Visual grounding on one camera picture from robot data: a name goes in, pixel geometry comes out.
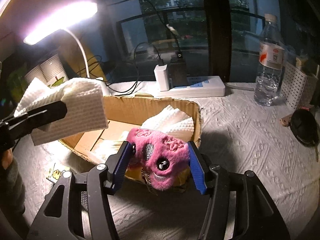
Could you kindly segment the person's hand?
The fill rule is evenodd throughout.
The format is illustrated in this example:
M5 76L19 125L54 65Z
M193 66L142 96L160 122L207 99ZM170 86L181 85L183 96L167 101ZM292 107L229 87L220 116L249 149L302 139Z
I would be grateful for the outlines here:
M1 164L5 170L11 165L12 161L13 161L12 149L8 149L5 152L3 152Z

